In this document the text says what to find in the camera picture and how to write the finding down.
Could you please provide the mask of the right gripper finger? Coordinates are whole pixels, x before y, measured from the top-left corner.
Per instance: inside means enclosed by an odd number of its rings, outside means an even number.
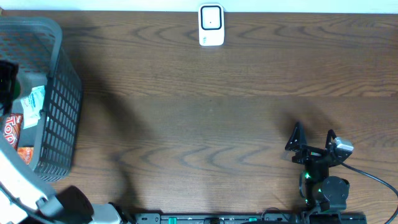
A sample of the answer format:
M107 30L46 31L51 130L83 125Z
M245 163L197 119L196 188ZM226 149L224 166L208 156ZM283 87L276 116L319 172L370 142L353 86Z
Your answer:
M335 139L336 139L336 134L334 130L330 129L327 133L325 149L334 149L336 147Z
M286 151L299 152L307 145L305 131L301 122L296 122L292 134L285 146Z

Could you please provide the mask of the teal toilet tissue pack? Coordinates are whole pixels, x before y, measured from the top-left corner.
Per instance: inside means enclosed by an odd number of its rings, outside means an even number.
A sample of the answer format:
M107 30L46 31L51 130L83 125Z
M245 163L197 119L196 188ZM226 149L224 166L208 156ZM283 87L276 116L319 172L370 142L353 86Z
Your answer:
M40 119L40 111L43 108L44 99L44 85L34 87L28 96L21 98L21 105L24 112L24 129L37 125Z

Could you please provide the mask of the red chocolate bar wrapper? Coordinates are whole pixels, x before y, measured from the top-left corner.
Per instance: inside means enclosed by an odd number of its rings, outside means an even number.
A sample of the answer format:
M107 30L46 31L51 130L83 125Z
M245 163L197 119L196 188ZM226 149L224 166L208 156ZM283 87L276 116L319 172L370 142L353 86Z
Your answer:
M22 123L23 123L23 114L11 113L6 118L3 127L4 138L15 150L17 149L19 143Z

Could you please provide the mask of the small orange snack box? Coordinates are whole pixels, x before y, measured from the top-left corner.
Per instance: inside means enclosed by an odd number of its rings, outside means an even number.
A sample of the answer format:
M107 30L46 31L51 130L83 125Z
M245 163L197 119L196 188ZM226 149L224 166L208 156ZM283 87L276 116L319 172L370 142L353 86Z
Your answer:
M34 154L34 148L33 147L18 147L17 148L17 153L19 157L27 164L29 165Z

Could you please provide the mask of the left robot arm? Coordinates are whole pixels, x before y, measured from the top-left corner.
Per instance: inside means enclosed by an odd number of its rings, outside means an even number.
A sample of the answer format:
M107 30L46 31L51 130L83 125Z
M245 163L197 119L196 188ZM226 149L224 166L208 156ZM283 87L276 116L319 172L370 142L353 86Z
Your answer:
M1 223L30 217L41 223L135 223L112 203L92 204L75 186L56 192L21 159L9 141L12 104L19 66L1 61Z

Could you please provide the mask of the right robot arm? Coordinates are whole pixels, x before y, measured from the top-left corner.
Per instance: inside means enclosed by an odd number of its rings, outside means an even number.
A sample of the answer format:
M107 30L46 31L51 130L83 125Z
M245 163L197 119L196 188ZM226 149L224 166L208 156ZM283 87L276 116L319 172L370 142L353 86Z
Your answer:
M349 182L329 174L353 152L351 141L336 136L331 129L325 147L309 146L303 125L297 122L286 146L295 153L292 162L304 165L299 178L299 192L307 208L300 213L302 223L342 223L341 212L346 209Z

